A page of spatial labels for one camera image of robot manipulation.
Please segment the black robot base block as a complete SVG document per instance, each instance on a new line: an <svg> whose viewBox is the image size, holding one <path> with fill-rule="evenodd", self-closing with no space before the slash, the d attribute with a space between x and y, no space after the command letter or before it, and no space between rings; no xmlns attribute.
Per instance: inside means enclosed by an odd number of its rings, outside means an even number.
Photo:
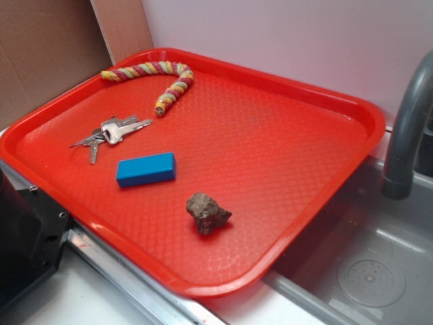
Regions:
<svg viewBox="0 0 433 325"><path fill-rule="evenodd" d="M1 173L1 313L57 272L72 223L42 190L17 190Z"/></svg>

